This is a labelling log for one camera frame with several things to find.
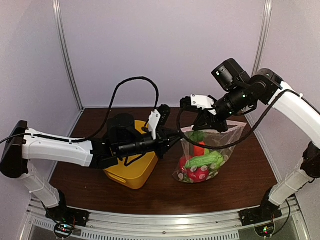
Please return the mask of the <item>red toy chili pepper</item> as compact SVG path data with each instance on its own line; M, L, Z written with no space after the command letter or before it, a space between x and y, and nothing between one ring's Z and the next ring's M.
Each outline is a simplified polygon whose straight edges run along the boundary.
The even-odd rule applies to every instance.
M203 131L190 131L186 133L186 136L193 142L199 144L199 145L205 145L204 138L205 133ZM199 147L197 145L193 145L193 156L199 157L203 156L205 154L205 149L202 147Z

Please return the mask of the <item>clear dotted zip bag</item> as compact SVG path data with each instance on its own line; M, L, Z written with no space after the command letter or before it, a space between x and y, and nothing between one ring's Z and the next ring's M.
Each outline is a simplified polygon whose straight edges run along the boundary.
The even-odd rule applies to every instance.
M244 122L228 120L228 130L222 133L216 130L194 131L191 126L181 130L186 137L199 145L218 147L238 141L246 125ZM185 139L181 140L181 145L183 154L173 177L177 181L187 184L202 183L214 178L235 149L234 146L221 150L202 148Z

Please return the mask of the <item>green toy cucumber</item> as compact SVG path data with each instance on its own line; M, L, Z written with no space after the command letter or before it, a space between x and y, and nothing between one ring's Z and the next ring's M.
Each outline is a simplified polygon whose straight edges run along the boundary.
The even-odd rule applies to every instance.
M195 156L189 160L189 162L185 165L186 168L197 167L200 168L202 166L211 165L213 163L218 163L224 160L224 157L217 151L210 152L208 154L202 156Z

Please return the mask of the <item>yellow plastic basket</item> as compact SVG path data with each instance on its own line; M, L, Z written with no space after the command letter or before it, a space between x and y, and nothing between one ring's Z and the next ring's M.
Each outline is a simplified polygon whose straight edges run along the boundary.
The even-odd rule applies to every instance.
M135 120L130 115L125 119L118 115L107 122L106 136L113 146L129 147L103 171L109 179L134 190L144 186L159 161L152 148L144 146L153 140L143 131L144 126L144 121Z

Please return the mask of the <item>red toy apple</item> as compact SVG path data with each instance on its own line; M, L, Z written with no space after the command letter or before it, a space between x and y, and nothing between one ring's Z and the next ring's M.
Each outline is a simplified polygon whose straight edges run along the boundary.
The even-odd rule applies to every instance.
M186 164L189 162L189 159L185 156L182 156L179 160L179 169L182 173L188 174L190 172L189 168L186 168Z
M191 171L190 168L187 169L187 176L190 178L192 183L204 182L209 176L210 170L207 166L202 166L197 168L195 171Z

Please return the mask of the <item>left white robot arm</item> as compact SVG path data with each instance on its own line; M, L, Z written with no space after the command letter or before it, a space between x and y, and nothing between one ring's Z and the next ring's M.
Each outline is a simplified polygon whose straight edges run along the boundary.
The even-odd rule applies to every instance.
M164 127L166 115L153 111L142 126L136 129L135 118L121 113L107 120L107 132L102 138L68 138L44 135L19 121L10 137L4 139L5 147L0 161L1 173L24 182L29 192L52 211L61 222L72 218L72 211L65 203L64 194L41 177L30 160L50 160L71 163L92 169L108 169L122 158L150 152L163 156L180 139L178 131Z

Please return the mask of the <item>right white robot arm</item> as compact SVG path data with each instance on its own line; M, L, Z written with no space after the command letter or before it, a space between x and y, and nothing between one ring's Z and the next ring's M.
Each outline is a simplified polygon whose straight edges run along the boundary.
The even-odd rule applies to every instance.
M209 95L191 94L191 107L199 111L193 124L194 130L225 132L229 117L243 113L245 109L252 112L262 103L266 106L265 112L253 129L273 110L287 120L287 130L299 130L309 139L296 167L266 192L265 199L257 208L258 219L266 221L288 197L320 177L320 112L268 68L249 76L235 59L229 58L211 74L224 89L225 95L215 99Z

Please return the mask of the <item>right circuit board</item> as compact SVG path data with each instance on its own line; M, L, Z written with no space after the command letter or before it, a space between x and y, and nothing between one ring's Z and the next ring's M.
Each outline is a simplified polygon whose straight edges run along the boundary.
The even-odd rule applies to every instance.
M270 237L275 231L275 224L272 222L256 225L254 227L255 233L262 238Z

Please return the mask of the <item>left circuit board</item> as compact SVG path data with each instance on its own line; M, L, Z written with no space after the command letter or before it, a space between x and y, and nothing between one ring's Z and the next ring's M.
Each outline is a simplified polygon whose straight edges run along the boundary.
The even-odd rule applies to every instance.
M58 238L68 238L72 235L75 228L67 223L58 222L53 229Z

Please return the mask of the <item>right aluminium frame post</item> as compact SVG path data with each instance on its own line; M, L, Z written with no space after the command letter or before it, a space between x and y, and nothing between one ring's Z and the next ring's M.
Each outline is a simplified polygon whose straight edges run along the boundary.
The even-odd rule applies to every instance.
M267 44L267 38L268 38L270 25L271 25L272 7L273 7L272 0L264 1L262 22L261 22L257 50L256 50L254 62L253 62L252 75L255 74L260 69L260 66L262 63L262 58L263 58L264 50Z

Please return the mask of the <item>aluminium frame post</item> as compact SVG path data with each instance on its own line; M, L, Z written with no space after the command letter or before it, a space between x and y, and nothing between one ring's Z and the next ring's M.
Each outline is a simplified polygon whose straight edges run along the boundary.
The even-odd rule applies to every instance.
M273 7L272 0L264 1L262 22L261 22L257 50L256 50L254 62L253 62L252 75L255 74L260 69L260 66L262 63L262 58L263 58L264 50L267 44L267 38L268 38L270 25L271 25L272 7Z
M68 78L68 81L69 81L69 84L71 87L73 97L75 99L77 109L79 111L83 111L84 106L82 104L80 93L78 90L78 86L76 84L76 80L75 80L75 76L74 76L74 72L73 72L73 67L72 67L72 63L71 63L71 59L70 59L70 55L69 55L69 51L68 51L67 40L66 40L65 31L64 31L62 12L61 12L61 3L59 0L53 0L52 6L53 6L53 13L54 13L54 18L55 18L55 22L56 22L62 58L63 58L64 66L66 69L66 73L67 73L67 78Z

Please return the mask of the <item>front aluminium rail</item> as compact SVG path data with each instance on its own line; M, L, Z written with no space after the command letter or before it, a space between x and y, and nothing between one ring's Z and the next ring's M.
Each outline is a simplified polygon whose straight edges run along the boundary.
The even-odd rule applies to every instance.
M71 240L263 240L264 226L274 224L273 240L309 240L310 234L295 197L272 222L244 226L239 210L199 214L138 215L89 211L86 226L76 226Z

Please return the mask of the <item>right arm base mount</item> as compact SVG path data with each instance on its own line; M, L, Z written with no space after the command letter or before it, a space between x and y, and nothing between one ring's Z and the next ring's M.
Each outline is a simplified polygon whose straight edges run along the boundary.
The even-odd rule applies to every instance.
M259 206L246 208L239 212L239 218L242 226L268 222L282 216L280 207L269 201L270 191L271 189L265 193Z

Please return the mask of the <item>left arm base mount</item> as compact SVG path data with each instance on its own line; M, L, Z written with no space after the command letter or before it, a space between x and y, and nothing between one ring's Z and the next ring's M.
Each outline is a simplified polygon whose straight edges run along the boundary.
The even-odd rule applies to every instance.
M89 220L90 213L87 210L81 210L67 206L65 195L59 193L58 206L48 208L43 204L46 211L46 217L56 223L65 223L71 226L86 227Z

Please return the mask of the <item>left aluminium frame post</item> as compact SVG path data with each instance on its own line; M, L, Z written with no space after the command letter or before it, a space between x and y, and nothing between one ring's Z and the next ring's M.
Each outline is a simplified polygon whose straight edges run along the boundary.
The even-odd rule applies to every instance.
M53 6L53 13L54 13L54 18L55 18L55 22L56 22L62 58L63 58L64 66L66 69L66 73L67 73L67 78L68 78L68 81L69 81L69 84L71 87L73 97L75 99L77 109L79 111L83 111L84 106L82 104L80 93L78 90L78 86L76 84L76 80L75 80L75 76L74 76L74 72L73 72L73 67L72 67L72 63L71 63L71 59L70 59L70 55L69 55L69 51L68 51L67 40L66 40L65 31L64 31L62 12L61 12L61 3L59 0L53 0L52 6Z

